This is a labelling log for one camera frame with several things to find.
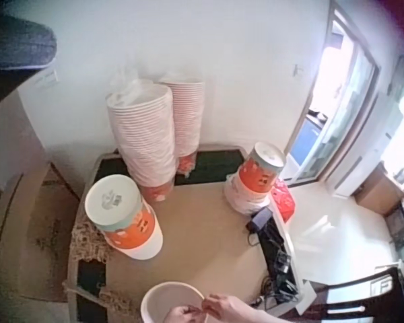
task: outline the glass door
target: glass door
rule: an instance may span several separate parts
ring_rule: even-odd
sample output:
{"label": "glass door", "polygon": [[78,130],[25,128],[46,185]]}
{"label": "glass door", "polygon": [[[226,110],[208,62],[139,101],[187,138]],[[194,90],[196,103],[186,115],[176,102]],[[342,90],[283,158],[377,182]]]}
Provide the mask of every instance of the glass door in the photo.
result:
{"label": "glass door", "polygon": [[359,44],[354,44],[348,82],[342,89],[333,118],[323,127],[318,139],[290,184],[315,180],[338,150],[350,130],[370,87],[375,66]]}

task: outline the red bag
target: red bag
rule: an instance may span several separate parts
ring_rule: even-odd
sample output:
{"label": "red bag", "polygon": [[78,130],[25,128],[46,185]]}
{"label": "red bag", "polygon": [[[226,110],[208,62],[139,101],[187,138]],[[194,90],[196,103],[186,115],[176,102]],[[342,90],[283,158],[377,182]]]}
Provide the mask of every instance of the red bag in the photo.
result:
{"label": "red bag", "polygon": [[277,178],[274,187],[271,190],[271,194],[281,217],[284,222],[287,222],[295,213],[295,201],[290,194],[287,184],[283,180]]}

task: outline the brown cardboard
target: brown cardboard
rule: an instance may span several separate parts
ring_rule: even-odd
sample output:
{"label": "brown cardboard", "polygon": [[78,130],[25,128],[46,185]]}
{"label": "brown cardboard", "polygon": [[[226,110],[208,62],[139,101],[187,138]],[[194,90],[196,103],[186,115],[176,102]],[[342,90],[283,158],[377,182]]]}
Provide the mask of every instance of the brown cardboard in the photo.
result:
{"label": "brown cardboard", "polygon": [[65,301],[61,284],[78,203],[51,165],[11,181],[0,200],[0,286]]}
{"label": "brown cardboard", "polygon": [[356,203],[381,215],[389,215],[401,202],[404,192],[379,165],[365,180],[363,189],[355,195]]}
{"label": "brown cardboard", "polygon": [[188,283],[204,295],[225,293],[254,300],[267,265],[261,247],[248,245],[248,217],[228,205],[223,187],[224,183],[177,186],[165,201],[153,204],[163,248],[144,261],[114,251],[106,263],[106,286],[136,304],[164,281]]}

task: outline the wall switch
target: wall switch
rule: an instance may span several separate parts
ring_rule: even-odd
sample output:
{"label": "wall switch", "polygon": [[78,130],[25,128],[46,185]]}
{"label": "wall switch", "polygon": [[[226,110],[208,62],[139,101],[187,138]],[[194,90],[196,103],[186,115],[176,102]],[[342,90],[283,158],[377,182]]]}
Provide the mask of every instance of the wall switch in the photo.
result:
{"label": "wall switch", "polygon": [[301,65],[295,64],[292,76],[296,77],[297,79],[301,79],[303,75],[304,75],[304,68]]}
{"label": "wall switch", "polygon": [[46,89],[52,87],[59,82],[59,77],[55,69],[47,69],[43,71],[34,82],[34,86],[38,89]]}

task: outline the doorway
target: doorway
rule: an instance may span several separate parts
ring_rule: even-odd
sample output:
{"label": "doorway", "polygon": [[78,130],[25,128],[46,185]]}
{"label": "doorway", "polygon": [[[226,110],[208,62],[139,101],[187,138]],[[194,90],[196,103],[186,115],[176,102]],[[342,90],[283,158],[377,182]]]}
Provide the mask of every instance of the doorway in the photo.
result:
{"label": "doorway", "polygon": [[337,16],[323,51],[312,101],[287,154],[287,184],[315,181],[342,144],[368,93],[375,64]]}

